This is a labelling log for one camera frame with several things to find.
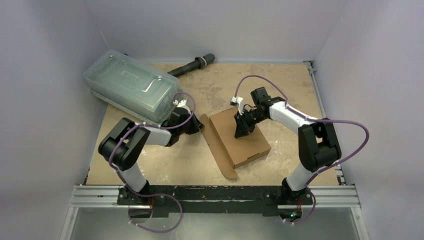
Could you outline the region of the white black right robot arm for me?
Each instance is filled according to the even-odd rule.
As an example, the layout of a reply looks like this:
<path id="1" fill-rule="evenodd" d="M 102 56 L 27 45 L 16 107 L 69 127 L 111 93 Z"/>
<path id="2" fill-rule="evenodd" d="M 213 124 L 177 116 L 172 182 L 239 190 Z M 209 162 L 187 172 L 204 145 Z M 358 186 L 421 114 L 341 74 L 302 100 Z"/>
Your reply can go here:
<path id="1" fill-rule="evenodd" d="M 333 123 L 326 119 L 308 118 L 291 108 L 282 97 L 271 97 L 264 87 L 250 93 L 254 106 L 245 109 L 244 100 L 234 96 L 230 105 L 238 108 L 234 115 L 234 137 L 241 138 L 253 133 L 258 123 L 273 120 L 287 127 L 298 137 L 300 163 L 281 183 L 279 201 L 294 203 L 305 193 L 309 180 L 318 170 L 329 167 L 342 156 Z"/>

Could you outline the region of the brown cardboard box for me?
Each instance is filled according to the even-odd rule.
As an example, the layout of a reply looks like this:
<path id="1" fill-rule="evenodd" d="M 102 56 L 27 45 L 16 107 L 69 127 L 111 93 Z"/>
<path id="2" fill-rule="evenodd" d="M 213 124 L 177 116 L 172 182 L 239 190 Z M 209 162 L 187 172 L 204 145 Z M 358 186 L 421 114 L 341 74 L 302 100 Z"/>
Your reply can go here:
<path id="1" fill-rule="evenodd" d="M 265 157 L 271 151 L 259 127 L 248 136 L 235 138 L 237 112 L 236 107 L 231 107 L 211 116 L 203 114 L 200 117 L 204 125 L 202 135 L 221 174 L 229 180 L 238 178 L 237 168 Z"/>

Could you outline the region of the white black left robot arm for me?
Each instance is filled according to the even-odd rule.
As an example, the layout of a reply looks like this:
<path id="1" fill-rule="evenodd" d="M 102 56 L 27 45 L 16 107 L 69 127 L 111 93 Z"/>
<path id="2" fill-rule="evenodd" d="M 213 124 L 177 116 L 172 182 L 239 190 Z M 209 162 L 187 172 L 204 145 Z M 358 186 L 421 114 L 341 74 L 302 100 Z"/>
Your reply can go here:
<path id="1" fill-rule="evenodd" d="M 149 182 L 137 165 L 143 148 L 146 145 L 171 147 L 181 135 L 196 134 L 203 128 L 204 124 L 194 112 L 185 107 L 176 107 L 159 125 L 136 123 L 124 117 L 100 142 L 97 151 L 130 190 L 130 199 L 142 205 L 151 195 Z"/>

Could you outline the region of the clear plastic storage box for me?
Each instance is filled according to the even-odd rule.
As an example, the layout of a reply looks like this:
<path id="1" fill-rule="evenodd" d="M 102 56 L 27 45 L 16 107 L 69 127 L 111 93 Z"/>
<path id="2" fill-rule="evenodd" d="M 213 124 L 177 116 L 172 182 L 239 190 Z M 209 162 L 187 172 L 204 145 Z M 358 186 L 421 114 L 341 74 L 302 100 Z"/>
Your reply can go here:
<path id="1" fill-rule="evenodd" d="M 108 50 L 84 73 L 89 88 L 105 102 L 153 124 L 161 124 L 182 100 L 179 80 L 158 68 Z"/>

